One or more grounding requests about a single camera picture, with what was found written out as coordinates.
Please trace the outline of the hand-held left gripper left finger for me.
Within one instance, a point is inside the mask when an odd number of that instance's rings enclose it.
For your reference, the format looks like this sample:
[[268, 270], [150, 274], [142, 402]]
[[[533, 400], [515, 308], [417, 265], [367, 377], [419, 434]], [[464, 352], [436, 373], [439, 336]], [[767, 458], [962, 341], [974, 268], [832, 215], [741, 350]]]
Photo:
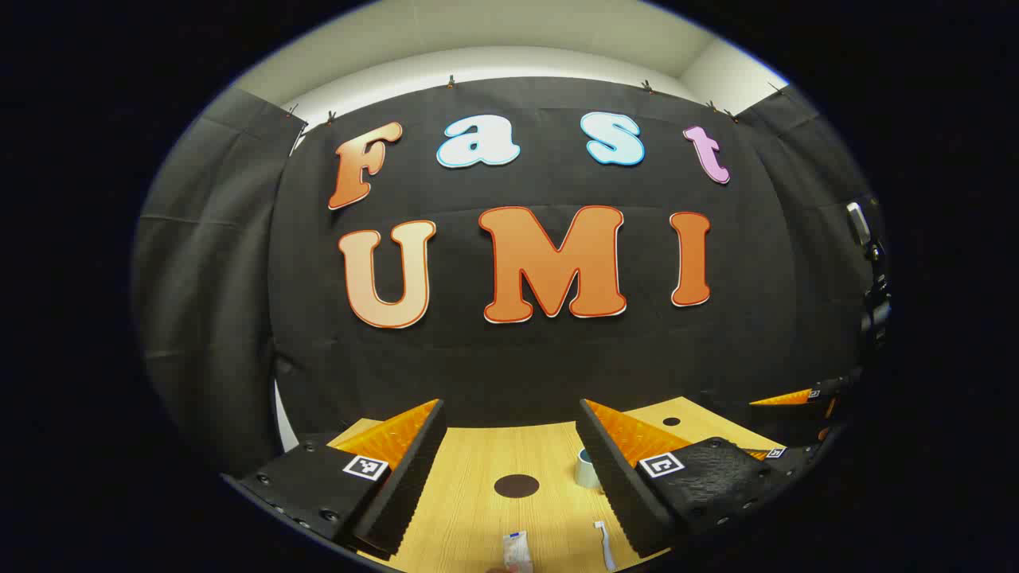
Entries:
[[447, 428], [443, 400], [429, 400], [346, 439], [299, 445], [226, 481], [329, 543], [392, 557]]

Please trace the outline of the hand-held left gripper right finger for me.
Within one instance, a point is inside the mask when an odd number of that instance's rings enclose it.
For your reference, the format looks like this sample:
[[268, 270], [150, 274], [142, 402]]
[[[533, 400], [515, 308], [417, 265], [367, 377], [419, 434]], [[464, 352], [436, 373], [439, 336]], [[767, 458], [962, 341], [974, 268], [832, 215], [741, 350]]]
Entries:
[[689, 442], [579, 400], [576, 432], [640, 557], [713, 536], [771, 498], [771, 466], [723, 438]]

